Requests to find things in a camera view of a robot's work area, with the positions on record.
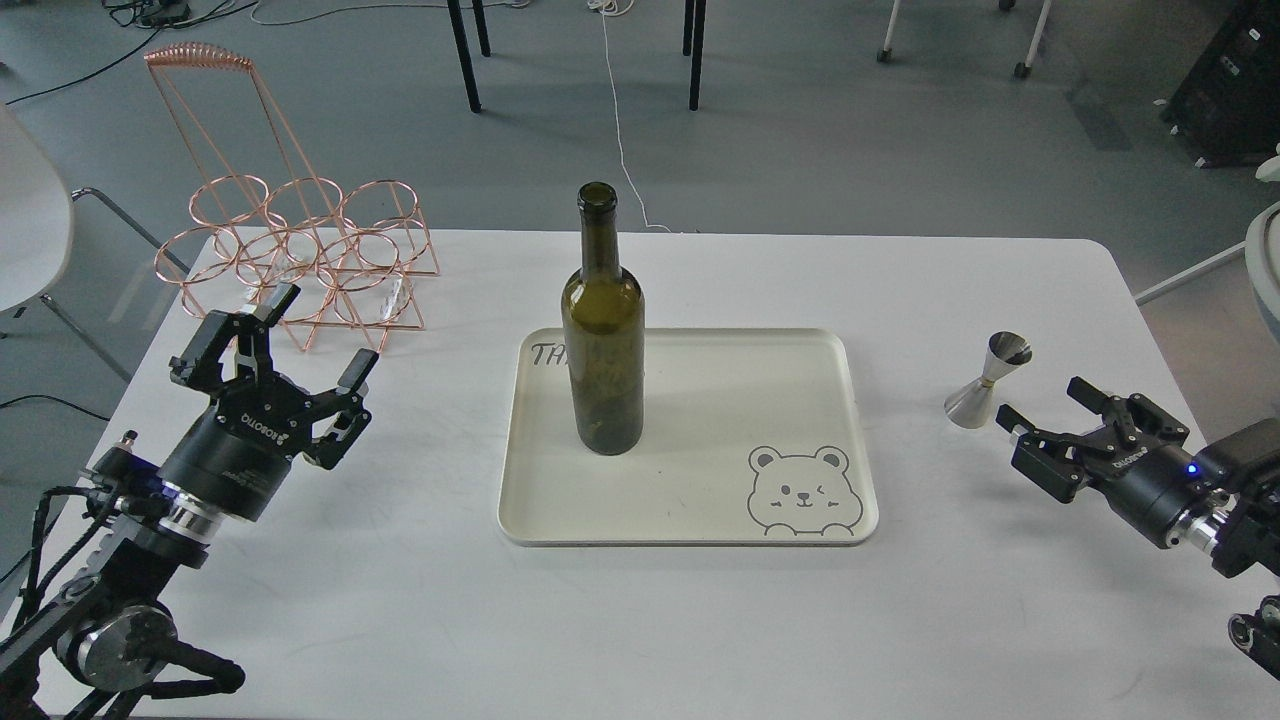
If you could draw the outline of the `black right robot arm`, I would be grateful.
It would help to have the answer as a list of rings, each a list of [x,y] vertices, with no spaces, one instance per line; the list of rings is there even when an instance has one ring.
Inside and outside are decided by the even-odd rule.
[[[1188,427],[1144,395],[1108,395],[1080,377],[1068,395],[1101,419],[1079,436],[1036,427],[1010,405],[995,420],[1012,436],[1012,468],[1061,503],[1085,488],[1161,550],[1180,544],[1234,578],[1279,570],[1279,429],[1257,421],[1198,454]]]

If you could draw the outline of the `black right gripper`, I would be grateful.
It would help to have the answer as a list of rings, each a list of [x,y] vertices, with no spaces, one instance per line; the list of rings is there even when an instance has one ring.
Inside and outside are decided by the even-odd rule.
[[[1204,468],[1181,446],[1185,423],[1140,393],[1120,396],[1082,377],[1068,383],[1068,396],[1098,415],[1102,427],[1087,436],[1037,428],[1009,404],[996,424],[1012,437],[1011,466],[1060,503],[1093,487],[1108,506],[1149,543],[1215,550],[1226,514],[1212,501]],[[1097,460],[1101,448],[1121,452]]]

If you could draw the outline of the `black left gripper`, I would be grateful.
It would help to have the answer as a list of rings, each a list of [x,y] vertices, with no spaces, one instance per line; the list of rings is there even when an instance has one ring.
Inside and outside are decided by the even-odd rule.
[[[332,470],[369,427],[366,379],[380,354],[361,348],[337,386],[320,395],[279,380],[270,329],[300,296],[280,283],[266,300],[237,313],[210,311],[182,355],[172,382],[211,396],[209,409],[161,465],[160,479],[232,516],[256,521],[298,452]],[[300,421],[294,425],[300,414]]]

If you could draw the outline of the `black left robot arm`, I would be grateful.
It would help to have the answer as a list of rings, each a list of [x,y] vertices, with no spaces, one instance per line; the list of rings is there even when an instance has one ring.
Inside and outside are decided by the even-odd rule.
[[[298,296],[279,284],[264,301],[211,311],[172,379],[209,396],[207,409],[161,465],[133,452],[125,433],[92,468],[86,486],[47,491],[33,518],[27,583],[12,634],[3,642],[3,716],[41,719],[38,662],[52,653],[90,688],[73,719],[125,719],[142,698],[230,694],[244,671],[183,642],[160,596],[179,568],[200,568],[221,521],[260,519],[296,459],[334,468],[369,425],[366,379],[379,355],[358,350],[335,387],[319,395],[273,365],[273,328]],[[52,597],[61,564],[38,569],[50,503],[86,501],[91,539],[106,534]]]

